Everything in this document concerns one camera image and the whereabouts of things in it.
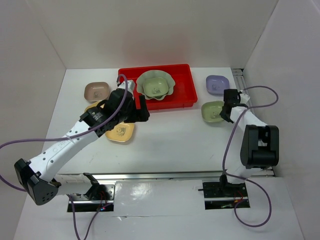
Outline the yellow square panda plate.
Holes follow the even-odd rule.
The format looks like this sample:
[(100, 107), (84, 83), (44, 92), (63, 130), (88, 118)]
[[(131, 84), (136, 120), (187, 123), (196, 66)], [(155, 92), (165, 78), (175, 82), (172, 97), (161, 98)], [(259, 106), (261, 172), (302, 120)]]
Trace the yellow square panda plate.
[(134, 131), (134, 123), (121, 122), (117, 124), (112, 130), (107, 131), (104, 135), (112, 143), (128, 144), (134, 135)]

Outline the purple square panda plate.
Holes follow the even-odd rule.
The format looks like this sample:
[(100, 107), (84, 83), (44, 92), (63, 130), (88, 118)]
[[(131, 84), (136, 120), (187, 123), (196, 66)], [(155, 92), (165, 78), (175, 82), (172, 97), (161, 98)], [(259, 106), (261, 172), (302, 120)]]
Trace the purple square panda plate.
[(222, 75), (209, 75), (205, 79), (206, 90), (209, 94), (223, 96), (224, 90), (230, 88), (229, 80)]

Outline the green square panda plate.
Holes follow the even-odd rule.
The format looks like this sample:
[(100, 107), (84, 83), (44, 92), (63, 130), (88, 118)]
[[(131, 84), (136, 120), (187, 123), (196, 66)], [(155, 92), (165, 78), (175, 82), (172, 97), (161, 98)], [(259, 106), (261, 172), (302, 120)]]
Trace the green square panda plate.
[(142, 88), (149, 98), (162, 97), (169, 91), (167, 80), (162, 77), (148, 78), (143, 82)]

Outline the large green scalloped bowl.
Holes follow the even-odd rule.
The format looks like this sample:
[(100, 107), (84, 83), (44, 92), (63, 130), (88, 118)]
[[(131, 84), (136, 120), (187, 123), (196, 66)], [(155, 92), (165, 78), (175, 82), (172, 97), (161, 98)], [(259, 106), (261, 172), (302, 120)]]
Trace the large green scalloped bowl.
[[(146, 96), (145, 93), (144, 93), (143, 83), (147, 79), (157, 78), (157, 77), (166, 79), (166, 81), (168, 83), (169, 90), (168, 90), (168, 93), (166, 93), (165, 95), (163, 95), (161, 97), (151, 97), (150, 98), (150, 97)], [(137, 80), (136, 80), (136, 91), (139, 94), (144, 95), (146, 100), (162, 101), (166, 96), (170, 96), (170, 95), (172, 95), (174, 93), (175, 85), (176, 85), (176, 82), (175, 82), (175, 80), (173, 79), (173, 77), (169, 73), (167, 73), (165, 71), (162, 71), (162, 70), (149, 70), (149, 71), (144, 72), (143, 74), (141, 74), (137, 78)]]

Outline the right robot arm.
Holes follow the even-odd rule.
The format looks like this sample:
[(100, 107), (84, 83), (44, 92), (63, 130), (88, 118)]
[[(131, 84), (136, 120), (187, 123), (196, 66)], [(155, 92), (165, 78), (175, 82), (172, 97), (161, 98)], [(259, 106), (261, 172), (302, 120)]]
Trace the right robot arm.
[[(249, 96), (237, 89), (223, 91), (223, 107), (220, 116), (233, 124), (230, 137), (222, 158), (222, 175), (219, 178), (218, 191), (230, 196), (239, 190), (242, 184), (253, 174), (274, 167), (279, 163), (280, 132), (275, 125), (268, 125), (252, 113), (255, 107), (249, 107)], [(239, 152), (239, 162), (226, 168), (226, 160), (234, 134), (240, 128), (243, 132)]]

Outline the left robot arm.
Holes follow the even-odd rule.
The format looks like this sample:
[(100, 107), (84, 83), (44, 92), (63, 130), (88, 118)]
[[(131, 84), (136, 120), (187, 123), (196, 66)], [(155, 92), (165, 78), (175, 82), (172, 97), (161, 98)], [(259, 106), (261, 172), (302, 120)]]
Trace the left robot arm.
[(66, 137), (40, 155), (26, 161), (19, 159), (14, 168), (18, 181), (41, 206), (58, 195), (83, 195), (88, 200), (98, 200), (107, 189), (90, 173), (63, 174), (59, 170), (87, 145), (95, 142), (119, 123), (146, 122), (150, 113), (145, 97), (139, 96), (140, 108), (134, 96), (122, 88), (111, 92), (107, 100), (89, 108), (69, 131), (75, 138)]

